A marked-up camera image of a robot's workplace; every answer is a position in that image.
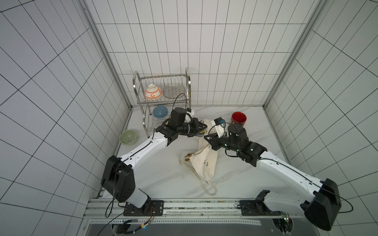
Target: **red cup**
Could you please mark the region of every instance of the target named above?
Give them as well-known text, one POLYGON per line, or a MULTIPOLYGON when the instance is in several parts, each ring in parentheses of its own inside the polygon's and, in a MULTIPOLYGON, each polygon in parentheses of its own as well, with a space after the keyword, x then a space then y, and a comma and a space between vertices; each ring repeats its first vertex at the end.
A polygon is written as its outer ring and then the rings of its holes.
POLYGON ((234 112, 231 116, 231 123, 233 124, 241 124, 243 127, 246 121, 247 121, 247 116, 242 112, 239 112, 239 111, 234 112))

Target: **white tiled wall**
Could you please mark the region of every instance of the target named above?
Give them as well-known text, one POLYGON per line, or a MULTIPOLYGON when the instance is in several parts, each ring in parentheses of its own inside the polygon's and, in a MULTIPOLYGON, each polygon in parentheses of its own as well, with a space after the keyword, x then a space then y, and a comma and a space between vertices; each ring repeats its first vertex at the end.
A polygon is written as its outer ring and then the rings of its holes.
POLYGON ((330 236, 378 230, 377 6, 329 1, 266 108, 292 165, 335 181, 353 204, 330 236))
POLYGON ((0 11, 1 235, 76 235, 128 109, 76 0, 0 11))
POLYGON ((193 105, 264 104, 317 0, 85 0, 123 85, 191 74, 193 105))

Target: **white marble table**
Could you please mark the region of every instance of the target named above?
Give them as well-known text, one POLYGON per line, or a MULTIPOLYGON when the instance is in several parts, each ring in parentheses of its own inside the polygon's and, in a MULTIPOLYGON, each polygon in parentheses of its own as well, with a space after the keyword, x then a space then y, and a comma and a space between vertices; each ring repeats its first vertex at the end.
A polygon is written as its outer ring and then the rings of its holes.
MULTIPOLYGON (((226 121, 231 114, 241 111, 247 116, 245 129, 249 140, 265 146, 278 158, 285 160, 277 140, 271 130, 262 107, 193 107, 195 117, 215 119, 222 117, 226 121)), ((138 141, 133 146, 122 145, 118 157, 133 150, 147 139, 141 122, 142 114, 134 108, 128 128, 138 134, 138 141)), ((179 164, 179 154, 182 151, 198 150, 197 137, 179 136, 168 147, 134 170, 135 182, 138 188, 151 198, 255 198, 261 190, 269 189, 275 192, 286 192, 288 186, 276 177, 243 162, 237 157, 228 157, 224 150, 218 151, 215 175, 211 180, 218 188, 215 197, 204 193, 189 170, 179 164)))

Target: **stainless steel dish rack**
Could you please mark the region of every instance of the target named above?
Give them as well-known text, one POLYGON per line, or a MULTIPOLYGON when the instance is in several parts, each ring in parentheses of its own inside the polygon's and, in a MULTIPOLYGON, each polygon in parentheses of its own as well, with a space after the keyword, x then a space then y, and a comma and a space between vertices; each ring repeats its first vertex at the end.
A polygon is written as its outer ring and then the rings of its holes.
POLYGON ((166 120, 172 109, 173 103, 175 106, 186 106, 191 108, 191 82, 190 74, 188 68, 185 69, 185 74, 177 75, 165 75, 165 76, 154 76, 154 77, 140 77, 137 71, 133 75, 133 87, 136 95, 137 104, 139 105, 142 115, 143 115, 143 127, 147 134, 147 137, 150 137, 150 133, 153 132, 154 128, 160 126, 164 120, 166 120), (144 96, 145 89, 148 85, 155 84, 162 91, 167 85, 182 85, 185 87, 184 93, 186 96, 181 95, 177 98, 172 97, 172 94, 169 94, 168 97, 165 97, 163 94, 156 99, 147 99, 144 96), (164 105, 168 109, 168 115, 163 118, 156 118, 153 116, 152 112, 154 108, 158 105, 164 105))

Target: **green bowl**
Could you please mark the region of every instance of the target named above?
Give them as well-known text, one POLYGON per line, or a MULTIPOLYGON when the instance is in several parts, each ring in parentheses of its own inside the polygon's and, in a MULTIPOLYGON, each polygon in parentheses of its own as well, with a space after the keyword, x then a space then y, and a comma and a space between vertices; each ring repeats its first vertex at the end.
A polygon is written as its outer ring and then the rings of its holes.
POLYGON ((124 145, 133 145, 136 143, 138 137, 136 136, 136 132, 134 130, 126 130, 123 131, 119 140, 124 145))

